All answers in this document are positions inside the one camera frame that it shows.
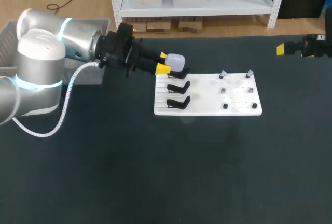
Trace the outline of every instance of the white board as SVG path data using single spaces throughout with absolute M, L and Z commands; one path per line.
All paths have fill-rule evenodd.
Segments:
M 168 84 L 183 87 L 190 81 L 185 94 L 169 92 Z M 167 99 L 183 102 L 190 95 L 191 101 L 186 109 L 168 107 Z M 262 106 L 258 95 L 255 76 L 249 79 L 244 74 L 227 74 L 223 79 L 219 74 L 188 74 L 183 80 L 156 76 L 155 115 L 165 116 L 259 116 Z

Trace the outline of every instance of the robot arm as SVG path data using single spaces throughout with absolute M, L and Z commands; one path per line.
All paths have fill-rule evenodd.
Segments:
M 27 9 L 18 20 L 17 39 L 17 74 L 15 78 L 0 77 L 0 124 L 57 108 L 65 58 L 85 62 L 84 67 L 122 68 L 126 76 L 137 68 L 151 74 L 188 73 L 182 55 L 144 49 L 127 24 L 121 24 L 116 33 L 103 35 L 97 26 Z
M 322 57 L 327 55 L 332 58 L 332 6 L 325 14 L 326 35 L 310 34 L 304 36 L 299 42 L 286 42 L 276 49 L 277 55 L 291 55 L 301 51 L 302 57 Z

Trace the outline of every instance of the white cable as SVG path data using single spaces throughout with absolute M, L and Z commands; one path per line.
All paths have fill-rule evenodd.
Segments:
M 15 114 L 17 113 L 17 110 L 19 109 L 19 106 L 20 106 L 20 103 L 21 103 L 21 93 L 20 93 L 20 88 L 19 86 L 15 83 L 14 79 L 13 78 L 10 78 L 8 76 L 0 76 L 0 79 L 1 78 L 7 78 L 9 79 L 15 86 L 15 90 L 16 90 L 16 99 L 15 99 L 15 105 L 14 105 L 14 108 L 12 109 L 11 111 L 11 114 L 8 116 L 7 119 L 5 119 L 3 122 L 0 123 L 0 125 L 4 124 L 4 123 L 7 123 L 9 120 L 12 119 L 12 117 L 15 116 Z
M 88 63 L 85 63 L 83 64 L 82 66 L 80 66 L 75 72 L 74 74 L 72 75 L 70 81 L 69 81 L 69 84 L 68 84 L 68 88 L 67 88 L 67 92 L 66 92 L 66 97 L 64 99 L 64 103 L 63 103 L 63 108 L 62 108 L 62 112 L 61 112 L 61 116 L 60 116 L 60 119 L 59 119 L 59 122 L 58 124 L 56 125 L 56 127 L 48 132 L 48 133 L 45 133 L 45 134 L 41 134 L 41 133 L 36 133 L 36 132 L 33 132 L 31 130 L 29 130 L 28 128 L 26 128 L 24 125 L 21 124 L 20 121 L 17 120 L 17 118 L 13 118 L 13 121 L 26 133 L 30 134 L 30 135 L 33 135 L 35 137 L 50 137 L 52 135 L 54 135 L 58 130 L 59 128 L 61 127 L 62 125 L 62 122 L 64 120 L 64 117 L 66 115 L 66 112 L 67 112 L 67 108 L 68 108 L 68 102 L 69 102 L 69 98 L 71 96 L 71 91 L 72 91 L 72 87 L 74 85 L 74 81 L 77 77 L 77 75 L 79 74 L 79 72 L 81 72 L 84 68 L 86 67 L 98 67 L 98 62 L 88 62 Z

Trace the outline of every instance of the floor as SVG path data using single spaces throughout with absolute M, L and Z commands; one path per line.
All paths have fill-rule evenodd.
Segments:
M 26 8 L 45 9 L 50 3 L 62 5 L 68 0 L 0 0 L 0 29 L 8 20 L 16 19 Z M 59 10 L 59 14 L 72 18 L 113 18 L 111 0 L 74 0 Z M 324 17 L 318 19 L 278 20 L 276 28 L 266 28 L 267 16 L 206 17 L 201 33 L 172 31 L 168 34 L 143 33 L 137 37 L 227 37 L 250 35 L 296 35 L 324 33 Z

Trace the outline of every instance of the white shelf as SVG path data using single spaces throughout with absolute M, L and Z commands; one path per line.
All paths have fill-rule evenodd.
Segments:
M 121 17 L 180 17 L 271 14 L 272 0 L 207 0 L 203 8 L 173 8 L 172 0 L 163 0 L 161 8 L 133 9 L 128 0 L 120 0 Z

